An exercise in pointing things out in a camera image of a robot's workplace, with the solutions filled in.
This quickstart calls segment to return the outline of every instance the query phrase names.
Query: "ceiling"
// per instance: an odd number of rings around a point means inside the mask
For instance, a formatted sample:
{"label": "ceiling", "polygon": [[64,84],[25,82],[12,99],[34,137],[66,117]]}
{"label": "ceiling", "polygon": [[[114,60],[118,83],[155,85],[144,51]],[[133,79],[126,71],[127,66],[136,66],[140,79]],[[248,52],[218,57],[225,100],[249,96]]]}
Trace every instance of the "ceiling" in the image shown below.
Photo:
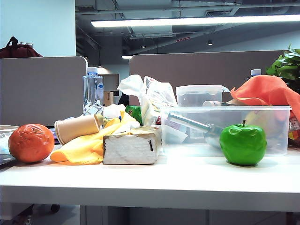
{"label": "ceiling", "polygon": [[126,54],[175,52],[178,46],[195,44],[205,37],[229,32],[264,33],[273,25],[252,24],[216,26],[160,26],[95,28],[92,20],[145,18],[218,17],[246,15],[283,15],[300,12],[299,0],[76,0],[76,50],[85,55],[89,44],[101,51],[109,40],[121,40],[120,51]]}

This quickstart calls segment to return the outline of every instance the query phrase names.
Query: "white desk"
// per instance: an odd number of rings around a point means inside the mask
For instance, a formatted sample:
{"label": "white desk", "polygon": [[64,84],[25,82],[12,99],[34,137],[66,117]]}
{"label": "white desk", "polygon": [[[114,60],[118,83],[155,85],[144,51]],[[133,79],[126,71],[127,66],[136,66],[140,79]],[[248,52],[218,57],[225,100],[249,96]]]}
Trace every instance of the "white desk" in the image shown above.
{"label": "white desk", "polygon": [[224,157],[159,157],[155,165],[17,164],[1,201],[210,210],[300,211],[300,151],[239,167]]}

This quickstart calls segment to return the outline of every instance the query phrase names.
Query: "orange cloth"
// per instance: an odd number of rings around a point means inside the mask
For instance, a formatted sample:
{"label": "orange cloth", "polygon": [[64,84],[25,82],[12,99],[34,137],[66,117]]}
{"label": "orange cloth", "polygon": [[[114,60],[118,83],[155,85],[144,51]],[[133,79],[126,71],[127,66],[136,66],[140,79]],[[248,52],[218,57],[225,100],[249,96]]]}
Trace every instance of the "orange cloth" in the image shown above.
{"label": "orange cloth", "polygon": [[270,75],[254,76],[237,90],[230,91],[233,98],[247,105],[290,105],[290,117],[300,121],[300,95],[290,89],[279,77]]}

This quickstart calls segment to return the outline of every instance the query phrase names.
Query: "artificial apple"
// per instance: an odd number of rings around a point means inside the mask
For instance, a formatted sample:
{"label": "artificial apple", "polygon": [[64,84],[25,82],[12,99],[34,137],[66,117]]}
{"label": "artificial apple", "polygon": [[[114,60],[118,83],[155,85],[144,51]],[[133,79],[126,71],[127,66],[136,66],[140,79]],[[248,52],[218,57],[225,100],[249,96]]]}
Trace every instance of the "artificial apple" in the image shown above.
{"label": "artificial apple", "polygon": [[220,135],[221,149],[232,164],[256,165],[266,151],[266,134],[261,127],[245,122],[224,128]]}

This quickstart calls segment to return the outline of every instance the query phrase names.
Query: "bottle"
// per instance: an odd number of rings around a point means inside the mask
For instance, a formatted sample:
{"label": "bottle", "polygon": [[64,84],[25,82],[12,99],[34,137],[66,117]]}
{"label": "bottle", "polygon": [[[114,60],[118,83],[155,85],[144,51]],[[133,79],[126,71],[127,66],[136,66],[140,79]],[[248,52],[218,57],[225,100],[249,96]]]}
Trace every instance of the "bottle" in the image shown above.
{"label": "bottle", "polygon": [[251,77],[254,77],[254,76],[257,76],[257,75],[261,75],[261,74],[262,74],[262,70],[261,69],[252,69],[251,70],[251,75],[250,75],[250,77],[248,77],[246,79],[246,81],[249,80]]}
{"label": "bottle", "polygon": [[83,115],[103,115],[103,77],[98,75],[97,67],[88,67],[83,76]]}
{"label": "bottle", "polygon": [[203,102],[202,106],[237,106],[237,105],[227,103],[227,102],[205,101],[205,102]]}

